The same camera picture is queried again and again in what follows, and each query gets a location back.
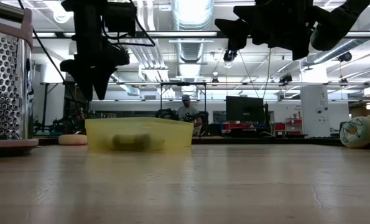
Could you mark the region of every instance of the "perforated metal surface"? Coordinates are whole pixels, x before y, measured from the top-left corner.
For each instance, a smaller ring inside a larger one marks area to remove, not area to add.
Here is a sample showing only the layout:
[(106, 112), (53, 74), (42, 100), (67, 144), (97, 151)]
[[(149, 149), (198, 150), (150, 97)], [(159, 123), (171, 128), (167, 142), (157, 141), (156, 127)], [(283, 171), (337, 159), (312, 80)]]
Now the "perforated metal surface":
[(21, 139), (22, 82), (18, 38), (0, 34), (0, 139)]

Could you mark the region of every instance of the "black cable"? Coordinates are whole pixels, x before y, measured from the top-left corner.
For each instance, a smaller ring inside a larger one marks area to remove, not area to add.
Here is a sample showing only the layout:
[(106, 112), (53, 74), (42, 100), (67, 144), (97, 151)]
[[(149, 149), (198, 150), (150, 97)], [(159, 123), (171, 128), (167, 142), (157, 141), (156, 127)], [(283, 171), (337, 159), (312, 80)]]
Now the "black cable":
[(262, 99), (265, 98), (267, 83), (269, 82), (269, 73), (271, 72), (271, 58), (272, 58), (272, 49), (269, 49), (269, 61), (268, 61), (269, 64), (267, 65), (267, 78), (266, 78), (264, 96), (262, 97)]
[[(21, 6), (21, 8), (24, 10), (24, 6), (23, 6), (23, 3), (22, 3), (22, 0), (17, 0), (17, 2), (19, 3), (19, 5)], [(60, 78), (62, 78), (62, 83), (63, 85), (65, 85), (65, 88), (67, 89), (67, 91), (70, 93), (70, 96), (72, 97), (73, 101), (74, 101), (74, 104), (75, 104), (75, 108), (77, 109), (78, 112), (80, 112), (80, 107), (78, 107), (78, 104), (77, 104), (77, 100), (75, 99), (74, 97), (74, 94), (73, 92), (69, 89), (68, 85), (66, 85), (66, 80), (65, 80), (65, 77), (63, 77), (62, 73), (60, 72), (59, 68), (56, 66), (55, 62), (52, 60), (52, 57), (49, 55), (49, 53), (47, 52), (47, 49), (45, 48), (45, 46), (43, 45), (43, 43), (41, 42), (39, 36), (37, 35), (37, 32), (35, 31), (35, 29), (33, 29), (33, 34), (35, 35), (35, 38), (37, 39), (38, 43), (40, 43), (40, 46), (42, 48), (42, 50), (45, 52), (45, 54), (47, 55), (48, 59), (50, 60), (50, 62), (52, 63), (52, 65), (55, 67), (56, 71), (59, 73), (60, 75)]]
[[(135, 8), (134, 2), (132, 0), (129, 0), (129, 2)], [(103, 16), (102, 16), (102, 32), (103, 32), (103, 34), (108, 39), (117, 40), (118, 41), (118, 43), (114, 43), (112, 45), (133, 45), (133, 46), (155, 47), (154, 40), (148, 35), (148, 33), (146, 32), (145, 28), (142, 27), (142, 25), (139, 22), (139, 19), (137, 18), (136, 15), (135, 15), (135, 21), (136, 21), (137, 25), (139, 26), (139, 28), (141, 28), (141, 30), (145, 34), (145, 36), (148, 38), (148, 40), (151, 42), (151, 44), (120, 43), (119, 40), (122, 39), (123, 37), (127, 36), (127, 34), (124, 34), (122, 36), (117, 36), (117, 37), (111, 37), (111, 36), (109, 36), (108, 33), (106, 32), (106, 28), (104, 27), (104, 17)]]
[(244, 59), (243, 59), (243, 56), (241, 55), (240, 50), (239, 50), (239, 54), (240, 54), (241, 60), (243, 61), (243, 65), (244, 65), (244, 68), (246, 69), (246, 72), (247, 72), (249, 81), (251, 82), (252, 88), (254, 89), (255, 93), (257, 94), (257, 97), (259, 98), (258, 91), (255, 89), (254, 83), (252, 82), (252, 78), (251, 78), (250, 74), (248, 73), (246, 63), (244, 62)]

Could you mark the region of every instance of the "cap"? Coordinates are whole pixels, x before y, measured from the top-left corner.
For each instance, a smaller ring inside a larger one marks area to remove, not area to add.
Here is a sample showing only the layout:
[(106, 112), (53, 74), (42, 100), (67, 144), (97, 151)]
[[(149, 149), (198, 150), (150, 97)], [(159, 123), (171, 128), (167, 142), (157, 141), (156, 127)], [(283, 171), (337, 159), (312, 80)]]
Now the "cap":
[(183, 95), (182, 100), (190, 100), (190, 96), (189, 95)]

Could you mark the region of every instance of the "wire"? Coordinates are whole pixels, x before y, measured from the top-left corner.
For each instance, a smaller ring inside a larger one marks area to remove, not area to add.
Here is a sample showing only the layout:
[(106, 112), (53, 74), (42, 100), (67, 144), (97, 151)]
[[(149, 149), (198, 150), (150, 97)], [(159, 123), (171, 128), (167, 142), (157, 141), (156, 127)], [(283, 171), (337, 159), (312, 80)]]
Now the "wire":
[(214, 58), (214, 60), (215, 60), (215, 62), (216, 62), (216, 66), (215, 66), (214, 70), (212, 71), (212, 73), (216, 72), (216, 69), (218, 68), (218, 65), (220, 64), (221, 59), (223, 58), (223, 55), (224, 55), (224, 50), (222, 51), (222, 53), (221, 53), (221, 57), (220, 57), (220, 59), (219, 59), (218, 61), (217, 61), (217, 60), (215, 60), (215, 58)]
[(225, 68), (225, 76), (226, 76), (226, 96), (229, 95), (228, 91), (228, 68)]
[[(17, 0), (17, 2), (19, 3), (20, 7), (24, 10), (24, 6), (23, 6), (23, 2), (22, 0)], [(62, 73), (60, 72), (59, 68), (56, 66), (55, 62), (52, 60), (52, 57), (49, 55), (47, 49), (45, 48), (45, 46), (43, 45), (43, 43), (41, 42), (40, 40), (40, 37), (38, 36), (37, 32), (35, 31), (35, 29), (33, 29), (33, 34), (35, 35), (35, 38), (37, 39), (38, 43), (40, 43), (40, 46), (42, 48), (42, 50), (45, 52), (45, 54), (47, 55), (48, 59), (50, 60), (50, 62), (52, 63), (52, 65), (55, 67), (56, 71), (59, 73), (60, 75), (60, 78), (62, 78), (62, 83), (63, 85), (65, 85), (65, 88), (66, 90), (70, 93), (70, 96), (72, 97), (73, 101), (74, 101), (74, 104), (75, 104), (75, 108), (77, 111), (80, 111), (80, 107), (78, 106), (77, 104), (77, 100), (75, 99), (74, 97), (74, 94), (73, 92), (71, 91), (71, 89), (68, 87), (67, 82), (66, 82), (66, 79), (65, 77), (63, 77)]]
[(272, 49), (269, 49), (269, 62), (268, 62), (268, 65), (267, 65), (267, 77), (266, 77), (266, 84), (265, 84), (265, 90), (264, 90), (264, 96), (262, 97), (262, 99), (265, 98), (265, 94), (266, 94), (266, 89), (267, 89), (267, 82), (269, 81), (269, 72), (271, 72), (271, 58), (272, 58)]
[(241, 55), (240, 50), (239, 50), (239, 54), (240, 54), (241, 60), (243, 61), (244, 68), (246, 69), (246, 72), (247, 72), (247, 75), (248, 75), (248, 78), (249, 78), (249, 82), (251, 82), (252, 87), (253, 87), (255, 93), (257, 94), (257, 97), (259, 98), (258, 91), (255, 89), (254, 83), (251, 80), (251, 76), (248, 73), (248, 69), (247, 69), (246, 63), (244, 63), (244, 59), (243, 59), (243, 56)]
[[(132, 4), (132, 6), (135, 8), (135, 4), (132, 0), (129, 0), (129, 2)], [(117, 40), (117, 43), (114, 43), (112, 45), (132, 45), (132, 46), (144, 46), (144, 47), (155, 47), (155, 42), (154, 40), (148, 35), (148, 33), (146, 32), (145, 28), (142, 27), (141, 23), (139, 22), (139, 19), (137, 18), (137, 16), (135, 15), (135, 21), (137, 23), (137, 25), (139, 26), (139, 28), (141, 28), (142, 32), (145, 34), (145, 36), (148, 38), (148, 40), (151, 42), (151, 44), (136, 44), (136, 43), (120, 43), (120, 39), (124, 38), (125, 36), (127, 36), (127, 34), (124, 34), (124, 35), (121, 35), (121, 36), (118, 36), (117, 37), (111, 37), (108, 35), (108, 33), (106, 32), (106, 28), (104, 27), (104, 17), (102, 16), (102, 32), (103, 34), (108, 38), (108, 39), (111, 39), (111, 40)]]

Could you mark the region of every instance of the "ceiling duct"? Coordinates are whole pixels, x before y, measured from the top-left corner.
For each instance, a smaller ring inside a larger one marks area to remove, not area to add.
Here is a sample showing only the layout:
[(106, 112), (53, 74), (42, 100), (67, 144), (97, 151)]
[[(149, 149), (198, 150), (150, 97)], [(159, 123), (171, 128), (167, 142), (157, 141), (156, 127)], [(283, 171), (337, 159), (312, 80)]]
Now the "ceiling duct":
[[(171, 0), (175, 30), (209, 30), (214, 0)], [(183, 77), (195, 78), (200, 73), (204, 43), (177, 44), (179, 73)]]

